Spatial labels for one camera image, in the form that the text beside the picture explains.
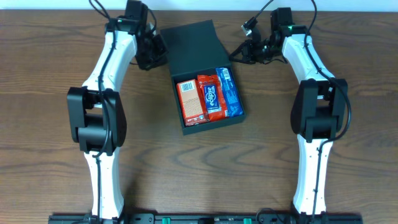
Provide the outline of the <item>black box with lid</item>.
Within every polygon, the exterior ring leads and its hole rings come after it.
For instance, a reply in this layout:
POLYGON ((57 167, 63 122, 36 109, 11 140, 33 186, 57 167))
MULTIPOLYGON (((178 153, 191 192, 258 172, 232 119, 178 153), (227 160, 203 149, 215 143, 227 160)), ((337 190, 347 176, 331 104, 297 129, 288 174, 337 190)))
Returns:
POLYGON ((162 29, 160 34, 169 51, 167 61, 182 133, 194 134, 243 122, 246 118, 245 111, 239 116, 193 126, 186 126, 183 120, 178 83, 194 79, 197 75, 214 75, 217 68, 227 68, 234 84, 239 85, 228 52, 217 37, 213 21, 162 29))

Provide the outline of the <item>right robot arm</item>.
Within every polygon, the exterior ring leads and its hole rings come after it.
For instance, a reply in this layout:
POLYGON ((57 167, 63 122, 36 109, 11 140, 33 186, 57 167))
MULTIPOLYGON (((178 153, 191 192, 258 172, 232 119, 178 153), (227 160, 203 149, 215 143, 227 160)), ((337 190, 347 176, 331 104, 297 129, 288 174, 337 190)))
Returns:
POLYGON ((229 59, 245 64, 273 61, 288 63, 298 80, 290 113, 290 125, 299 146, 298 182, 293 206, 306 218, 315 220, 326 212, 324 199, 328 155, 335 141, 348 130, 351 105, 348 84, 335 78, 318 56, 311 28, 293 22, 289 7, 270 14, 271 36, 262 39, 257 18, 246 21, 242 30, 248 37, 229 59))

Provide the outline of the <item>blue Oreo cookie pack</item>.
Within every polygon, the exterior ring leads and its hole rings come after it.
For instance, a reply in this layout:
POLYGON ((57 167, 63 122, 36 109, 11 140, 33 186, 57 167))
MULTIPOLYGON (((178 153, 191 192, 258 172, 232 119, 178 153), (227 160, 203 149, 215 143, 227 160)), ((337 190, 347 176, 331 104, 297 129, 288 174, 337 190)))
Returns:
POLYGON ((231 72, 228 68, 215 68, 215 70, 220 80, 220 85, 227 105, 229 117, 242 115, 243 109, 231 72))

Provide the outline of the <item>blue Eclipse mint pack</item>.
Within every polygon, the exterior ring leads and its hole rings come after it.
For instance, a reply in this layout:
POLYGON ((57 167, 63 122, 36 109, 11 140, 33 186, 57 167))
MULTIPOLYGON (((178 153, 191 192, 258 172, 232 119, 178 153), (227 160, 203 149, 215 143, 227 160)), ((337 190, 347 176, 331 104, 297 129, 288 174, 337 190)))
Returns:
POLYGON ((203 85, 203 98, 208 114, 221 111, 221 103, 216 84, 210 83, 203 85))

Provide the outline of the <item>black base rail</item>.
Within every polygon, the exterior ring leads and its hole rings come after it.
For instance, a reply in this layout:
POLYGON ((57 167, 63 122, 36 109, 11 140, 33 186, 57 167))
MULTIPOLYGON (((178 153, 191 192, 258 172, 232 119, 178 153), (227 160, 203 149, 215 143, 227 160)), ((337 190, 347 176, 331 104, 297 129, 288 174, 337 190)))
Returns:
POLYGON ((259 215, 154 215, 136 213, 121 218, 101 220, 101 223, 123 224, 278 224, 278 223, 325 223, 325 224, 361 224, 359 215, 318 215, 311 216, 261 213, 259 215))

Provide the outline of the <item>red Hacks candy bag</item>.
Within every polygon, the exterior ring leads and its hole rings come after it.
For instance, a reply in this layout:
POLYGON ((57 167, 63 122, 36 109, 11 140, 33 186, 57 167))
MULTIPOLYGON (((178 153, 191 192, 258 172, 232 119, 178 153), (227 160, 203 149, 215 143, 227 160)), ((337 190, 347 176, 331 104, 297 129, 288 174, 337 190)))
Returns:
POLYGON ((200 85, 200 88, 202 91, 202 95, 203 95, 203 85, 204 84, 212 83, 212 84, 216 84, 218 87, 218 96, 220 98, 221 111, 208 114, 210 121, 211 122, 219 121, 219 120, 227 118, 228 117, 228 109, 227 109, 227 105, 226 105, 226 102, 225 102, 225 99, 223 96, 223 92, 221 89, 221 85, 220 85, 218 76, 217 75, 198 75, 197 80, 199 82, 199 85, 200 85))

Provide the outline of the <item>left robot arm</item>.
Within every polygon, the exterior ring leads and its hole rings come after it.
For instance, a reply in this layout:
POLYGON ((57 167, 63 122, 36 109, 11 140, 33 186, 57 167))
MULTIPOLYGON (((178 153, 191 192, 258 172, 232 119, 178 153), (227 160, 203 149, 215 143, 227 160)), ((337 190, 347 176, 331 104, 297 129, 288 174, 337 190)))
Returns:
POLYGON ((113 19, 106 27, 104 46, 91 75, 67 93, 71 135, 90 170, 93 207, 82 223, 122 223, 124 198, 119 181, 119 155, 126 138, 127 121, 120 89, 139 41, 156 44, 160 35, 148 23, 139 30, 127 19, 113 19))

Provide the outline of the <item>orange-red snack box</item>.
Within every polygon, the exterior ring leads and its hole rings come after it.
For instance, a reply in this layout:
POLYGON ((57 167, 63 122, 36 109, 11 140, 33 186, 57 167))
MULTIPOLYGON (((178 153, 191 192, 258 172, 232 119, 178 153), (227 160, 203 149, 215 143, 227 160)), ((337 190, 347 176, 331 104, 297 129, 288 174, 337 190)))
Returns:
POLYGON ((185 126, 209 122, 204 99, 196 79, 178 83, 177 93, 185 126))

